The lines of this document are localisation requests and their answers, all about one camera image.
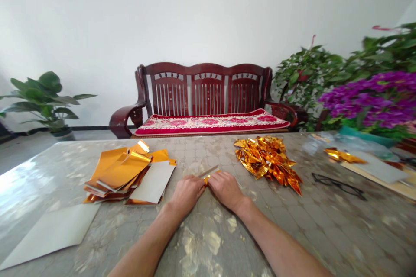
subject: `white wall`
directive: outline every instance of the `white wall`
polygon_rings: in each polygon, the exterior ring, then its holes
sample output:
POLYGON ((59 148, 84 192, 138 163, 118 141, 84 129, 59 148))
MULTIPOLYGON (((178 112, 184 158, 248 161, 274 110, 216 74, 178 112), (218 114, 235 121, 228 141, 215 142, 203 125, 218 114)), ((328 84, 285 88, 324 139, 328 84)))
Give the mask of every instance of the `white wall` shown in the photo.
POLYGON ((380 35, 373 25, 394 26, 411 1, 0 0, 0 80, 52 70, 64 93, 99 94, 74 107, 80 119, 69 124, 102 126, 136 101, 139 64, 276 67, 313 34, 347 56, 364 35, 380 35))
POLYGON ((411 4, 407 7, 407 10, 404 12, 404 14, 397 22, 397 26, 412 22, 416 22, 416 0, 413 0, 411 4))

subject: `red floral cushion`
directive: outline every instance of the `red floral cushion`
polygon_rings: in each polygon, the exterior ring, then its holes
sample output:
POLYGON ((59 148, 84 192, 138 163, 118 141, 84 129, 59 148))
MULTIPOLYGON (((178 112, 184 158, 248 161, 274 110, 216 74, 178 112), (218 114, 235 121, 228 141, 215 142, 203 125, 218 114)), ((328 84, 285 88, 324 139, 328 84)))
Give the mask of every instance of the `red floral cushion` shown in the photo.
POLYGON ((137 137, 221 135, 241 132, 273 132, 287 128, 290 122, 270 115, 264 109, 250 113, 206 116, 152 115, 138 128, 137 137))

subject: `baseboard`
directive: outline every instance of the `baseboard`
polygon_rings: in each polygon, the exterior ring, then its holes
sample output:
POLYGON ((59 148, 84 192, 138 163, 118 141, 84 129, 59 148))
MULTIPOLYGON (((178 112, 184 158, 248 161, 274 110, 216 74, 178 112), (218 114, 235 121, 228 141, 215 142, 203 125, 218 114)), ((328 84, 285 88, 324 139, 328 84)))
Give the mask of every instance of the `baseboard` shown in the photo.
POLYGON ((15 138, 17 138, 17 135, 14 135, 14 134, 2 136, 2 137, 0 137, 0 144, 6 143, 6 142, 11 141, 15 138))
MULTIPOLYGON (((129 129, 136 129, 136 126, 127 126, 129 129)), ((109 126, 75 126, 71 127, 73 131, 93 131, 93 130, 110 130, 109 126)), ((47 132, 48 128, 32 129, 28 132, 16 132, 17 136, 29 136, 37 132, 47 132)))

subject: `dark red wooden bench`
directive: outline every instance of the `dark red wooden bench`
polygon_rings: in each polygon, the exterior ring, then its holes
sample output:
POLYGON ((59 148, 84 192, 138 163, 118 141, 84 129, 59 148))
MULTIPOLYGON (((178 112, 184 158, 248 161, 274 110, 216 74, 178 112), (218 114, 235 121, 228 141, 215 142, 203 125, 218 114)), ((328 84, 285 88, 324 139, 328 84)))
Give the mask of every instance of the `dark red wooden bench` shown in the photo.
POLYGON ((110 129, 119 139, 129 139, 132 136, 127 126, 129 118, 137 128, 143 124, 144 108, 148 116, 153 113, 164 116, 202 116, 246 113, 269 104, 277 117, 291 118, 290 129, 298 122, 297 113, 292 107, 275 103, 271 99, 270 67, 253 64, 224 67, 210 63, 186 67, 164 62, 140 65, 135 75, 139 93, 137 103, 118 109, 110 119, 110 129), (153 110, 149 100, 147 75, 152 84, 153 110), (188 77, 191 94, 188 94, 188 77))

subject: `bench armrest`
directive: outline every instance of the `bench armrest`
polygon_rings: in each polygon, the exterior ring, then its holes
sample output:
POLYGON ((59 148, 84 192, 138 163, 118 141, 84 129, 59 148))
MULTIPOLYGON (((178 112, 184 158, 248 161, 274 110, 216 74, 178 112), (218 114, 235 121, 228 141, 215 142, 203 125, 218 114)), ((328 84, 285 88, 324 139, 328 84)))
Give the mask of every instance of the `bench armrest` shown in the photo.
POLYGON ((146 106, 146 102, 137 102, 134 105, 125 106, 118 109, 110 119, 110 130, 118 139, 129 139, 132 136, 131 131, 127 126, 127 121, 131 118, 135 127, 140 127, 143 124, 142 109, 146 106))
POLYGON ((295 108, 293 108, 291 105, 276 103, 271 99, 265 100, 264 103, 268 104, 272 107, 272 111, 273 111, 274 116, 276 116, 278 118, 281 118, 283 120, 286 120, 289 113, 291 113, 293 120, 291 121, 291 123, 289 125, 289 129, 296 128, 296 126, 299 122, 299 119, 298 119, 298 113, 295 110, 295 108))

